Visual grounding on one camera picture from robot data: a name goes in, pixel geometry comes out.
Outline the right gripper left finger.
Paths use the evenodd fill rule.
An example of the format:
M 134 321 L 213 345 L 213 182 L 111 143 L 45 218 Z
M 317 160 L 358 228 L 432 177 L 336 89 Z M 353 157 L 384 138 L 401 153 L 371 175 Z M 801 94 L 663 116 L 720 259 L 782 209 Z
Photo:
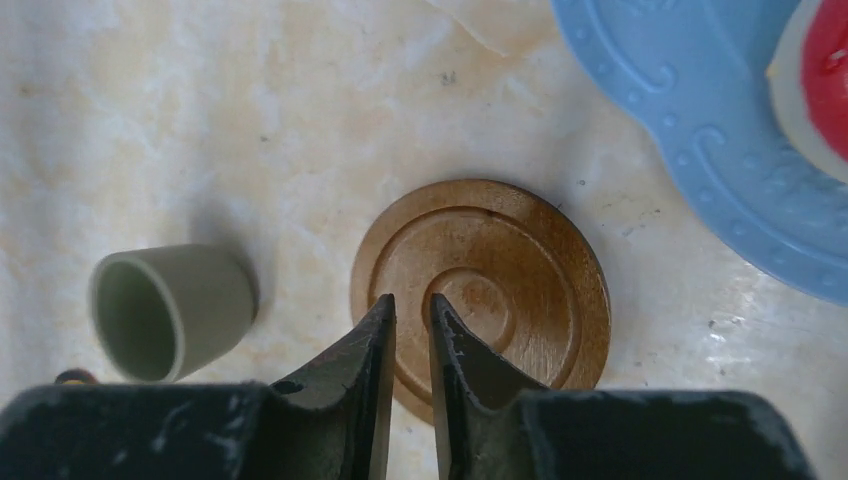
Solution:
M 45 385 L 1 414 L 5 479 L 382 479 L 395 300 L 271 383 Z

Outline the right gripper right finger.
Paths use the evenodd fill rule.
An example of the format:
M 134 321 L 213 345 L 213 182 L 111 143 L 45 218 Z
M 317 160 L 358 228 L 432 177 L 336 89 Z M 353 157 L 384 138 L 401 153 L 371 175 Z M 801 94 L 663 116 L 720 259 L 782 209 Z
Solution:
M 443 479 L 812 479 L 778 410 L 728 390 L 555 390 L 430 301 Z

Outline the brown coaster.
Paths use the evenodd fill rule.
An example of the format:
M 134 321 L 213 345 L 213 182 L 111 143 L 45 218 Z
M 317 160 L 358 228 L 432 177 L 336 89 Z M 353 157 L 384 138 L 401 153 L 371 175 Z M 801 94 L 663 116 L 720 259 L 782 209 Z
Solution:
M 351 313 L 395 298 L 394 395 L 431 422 L 429 305 L 444 295 L 465 325 L 553 389 L 591 389 L 608 358 L 611 308 L 600 263 L 561 211 L 487 179 L 433 183 L 384 210 L 352 267 Z

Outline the orange smiley coaster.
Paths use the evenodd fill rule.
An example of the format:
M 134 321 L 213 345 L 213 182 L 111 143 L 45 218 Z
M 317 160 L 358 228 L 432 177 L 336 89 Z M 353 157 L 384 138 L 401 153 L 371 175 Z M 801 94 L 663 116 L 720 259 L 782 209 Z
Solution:
M 73 368 L 59 373 L 55 379 L 56 385 L 73 384 L 73 385 L 96 385 L 99 383 L 97 378 L 88 370 L 81 368 Z

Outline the red donut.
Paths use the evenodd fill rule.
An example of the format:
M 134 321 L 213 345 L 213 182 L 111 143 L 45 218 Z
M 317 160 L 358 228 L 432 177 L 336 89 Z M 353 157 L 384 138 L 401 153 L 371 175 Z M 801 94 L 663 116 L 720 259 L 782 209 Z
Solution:
M 766 70 L 777 123 L 813 166 L 847 181 L 847 2 L 801 1 Z

